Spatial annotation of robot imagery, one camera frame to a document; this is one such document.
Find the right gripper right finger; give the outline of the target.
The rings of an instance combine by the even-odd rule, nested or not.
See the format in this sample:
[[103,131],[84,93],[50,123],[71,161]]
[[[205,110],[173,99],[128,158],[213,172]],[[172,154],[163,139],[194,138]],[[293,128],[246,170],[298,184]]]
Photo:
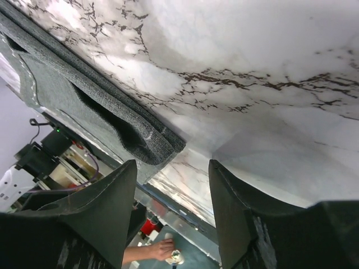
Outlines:
[[358,267],[357,201],[294,206],[216,160],[209,183],[223,268]]

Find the person's hand in background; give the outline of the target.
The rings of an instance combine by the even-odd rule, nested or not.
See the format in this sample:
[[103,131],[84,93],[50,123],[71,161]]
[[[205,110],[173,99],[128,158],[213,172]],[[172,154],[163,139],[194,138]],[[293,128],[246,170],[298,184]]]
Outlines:
[[149,257],[158,261],[164,261],[172,256],[175,250],[174,240],[164,239],[149,246]]

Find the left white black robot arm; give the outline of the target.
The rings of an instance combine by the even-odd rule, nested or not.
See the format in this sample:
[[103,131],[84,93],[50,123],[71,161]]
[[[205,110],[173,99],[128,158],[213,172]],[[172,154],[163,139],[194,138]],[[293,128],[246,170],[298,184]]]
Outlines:
[[72,145],[71,139],[52,131],[40,143],[32,142],[16,155],[17,162],[1,179],[1,212],[7,212],[25,193],[36,188],[59,164],[58,158]]

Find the grey cloth napkin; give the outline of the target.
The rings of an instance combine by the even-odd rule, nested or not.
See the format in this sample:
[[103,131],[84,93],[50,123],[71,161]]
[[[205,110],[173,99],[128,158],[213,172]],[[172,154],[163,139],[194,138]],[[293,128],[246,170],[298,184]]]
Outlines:
[[137,162],[145,183],[185,142],[141,104],[121,57],[140,59],[146,13],[138,1],[2,1],[2,52],[21,96],[117,163]]

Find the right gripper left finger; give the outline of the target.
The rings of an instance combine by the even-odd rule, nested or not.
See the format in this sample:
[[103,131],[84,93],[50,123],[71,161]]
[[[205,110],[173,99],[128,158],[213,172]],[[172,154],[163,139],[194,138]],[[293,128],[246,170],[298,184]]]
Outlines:
[[129,160],[36,211],[1,214],[1,267],[121,268],[136,177]]

